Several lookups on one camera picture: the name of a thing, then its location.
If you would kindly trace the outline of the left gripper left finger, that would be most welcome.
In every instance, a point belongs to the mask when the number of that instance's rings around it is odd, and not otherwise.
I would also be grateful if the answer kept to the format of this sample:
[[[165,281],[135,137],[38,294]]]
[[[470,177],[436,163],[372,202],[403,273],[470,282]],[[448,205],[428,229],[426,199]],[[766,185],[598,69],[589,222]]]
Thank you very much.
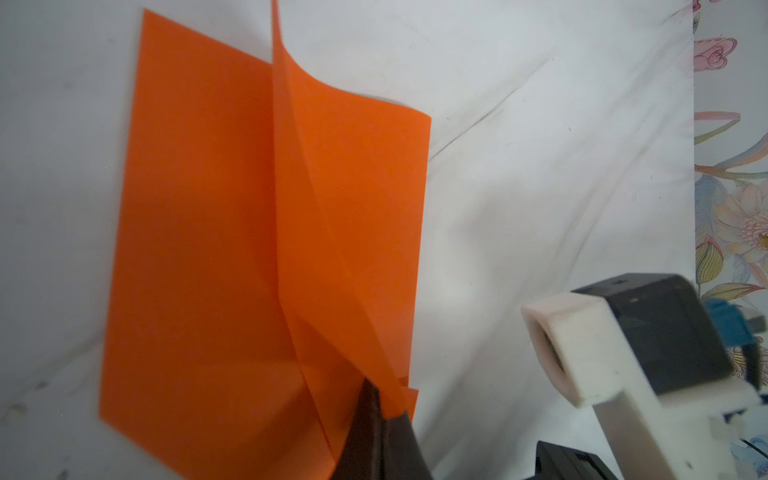
[[[378,389],[365,380],[344,448],[331,480],[378,480],[382,477],[382,415]]]

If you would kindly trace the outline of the orange square paper sheet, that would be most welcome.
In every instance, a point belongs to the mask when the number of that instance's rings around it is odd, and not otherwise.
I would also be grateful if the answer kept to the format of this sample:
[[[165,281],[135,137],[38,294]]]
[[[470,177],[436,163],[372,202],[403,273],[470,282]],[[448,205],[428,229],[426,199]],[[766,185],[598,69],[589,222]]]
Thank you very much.
[[[428,115],[142,18],[100,392],[185,479],[330,479],[407,413]]]

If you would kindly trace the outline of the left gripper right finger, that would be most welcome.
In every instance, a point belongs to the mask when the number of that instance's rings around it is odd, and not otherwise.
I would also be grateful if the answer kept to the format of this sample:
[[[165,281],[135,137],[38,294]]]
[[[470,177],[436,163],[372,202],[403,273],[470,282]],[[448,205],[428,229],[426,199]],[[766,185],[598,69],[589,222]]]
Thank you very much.
[[[407,413],[382,423],[380,478],[432,480]]]

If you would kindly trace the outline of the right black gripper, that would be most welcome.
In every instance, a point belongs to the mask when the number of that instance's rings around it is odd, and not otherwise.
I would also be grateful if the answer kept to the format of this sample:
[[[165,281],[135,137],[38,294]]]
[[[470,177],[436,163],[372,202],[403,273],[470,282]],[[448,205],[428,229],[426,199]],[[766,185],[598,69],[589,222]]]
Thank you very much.
[[[534,475],[528,480],[617,480],[617,476],[595,454],[539,441]]]

